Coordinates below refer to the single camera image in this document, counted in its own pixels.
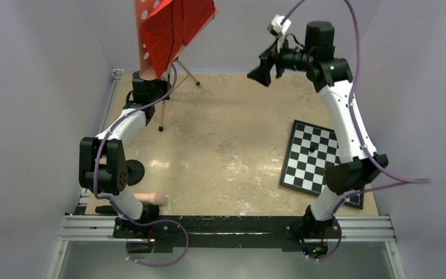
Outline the pink tripod music stand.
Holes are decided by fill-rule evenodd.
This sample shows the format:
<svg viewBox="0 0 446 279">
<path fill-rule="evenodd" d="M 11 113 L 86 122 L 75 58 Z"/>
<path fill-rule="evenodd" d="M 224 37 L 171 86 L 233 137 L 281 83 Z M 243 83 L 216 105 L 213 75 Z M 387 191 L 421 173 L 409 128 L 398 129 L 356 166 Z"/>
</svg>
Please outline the pink tripod music stand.
<svg viewBox="0 0 446 279">
<path fill-rule="evenodd" d="M 187 78 L 199 87 L 200 81 L 179 57 L 214 20 L 214 1 L 134 1 L 134 6 L 139 77 L 152 80 L 162 94 L 176 90 Z"/>
</svg>

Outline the black microphone stand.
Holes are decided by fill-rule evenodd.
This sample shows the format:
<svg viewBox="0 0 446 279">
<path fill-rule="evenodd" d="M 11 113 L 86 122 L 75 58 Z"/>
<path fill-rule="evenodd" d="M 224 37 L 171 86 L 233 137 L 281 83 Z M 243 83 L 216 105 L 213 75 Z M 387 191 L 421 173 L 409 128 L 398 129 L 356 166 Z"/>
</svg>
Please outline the black microphone stand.
<svg viewBox="0 0 446 279">
<path fill-rule="evenodd" d="M 133 186 L 143 179 L 145 175 L 145 167 L 140 161 L 134 159 L 127 160 L 126 164 L 128 170 L 127 185 Z"/>
</svg>

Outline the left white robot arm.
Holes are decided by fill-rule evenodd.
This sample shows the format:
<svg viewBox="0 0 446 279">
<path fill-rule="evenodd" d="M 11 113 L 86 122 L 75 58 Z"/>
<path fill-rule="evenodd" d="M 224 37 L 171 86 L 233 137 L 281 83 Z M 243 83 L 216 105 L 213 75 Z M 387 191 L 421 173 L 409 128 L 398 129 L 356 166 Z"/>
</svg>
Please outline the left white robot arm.
<svg viewBox="0 0 446 279">
<path fill-rule="evenodd" d="M 108 201 L 118 217 L 129 220 L 127 230 L 137 238 L 146 236 L 150 222 L 146 210 L 129 187 L 144 175 L 144 166 L 137 160 L 127 160 L 124 145 L 149 124 L 155 104 L 169 98 L 171 75 L 147 80 L 140 72 L 132 74 L 132 90 L 127 94 L 119 117 L 94 137 L 80 141 L 78 181 L 97 199 Z"/>
</svg>

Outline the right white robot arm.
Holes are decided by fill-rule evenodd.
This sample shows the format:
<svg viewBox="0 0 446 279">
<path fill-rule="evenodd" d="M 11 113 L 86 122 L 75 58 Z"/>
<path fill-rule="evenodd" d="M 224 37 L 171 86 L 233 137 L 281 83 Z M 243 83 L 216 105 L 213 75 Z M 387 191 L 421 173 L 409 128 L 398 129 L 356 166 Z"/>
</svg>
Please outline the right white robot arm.
<svg viewBox="0 0 446 279">
<path fill-rule="evenodd" d="M 332 24 L 308 23 L 304 43 L 295 48 L 289 47 L 286 39 L 290 25 L 290 20 L 282 16 L 271 21 L 267 29 L 275 42 L 259 55 L 259 66 L 247 76 L 267 87 L 272 67 L 276 67 L 277 77 L 285 70 L 303 71 L 326 106 L 336 136 L 339 162 L 325 166 L 320 164 L 320 158 L 315 159 L 316 170 L 323 172 L 323 190 L 307 206 L 302 221 L 294 228 L 297 233 L 316 237 L 333 226 L 337 205 L 349 194 L 358 195 L 364 190 L 379 175 L 378 167 L 386 167 L 389 161 L 387 155 L 378 154 L 362 124 L 351 93 L 354 78 L 350 66 L 346 59 L 335 57 Z"/>
</svg>

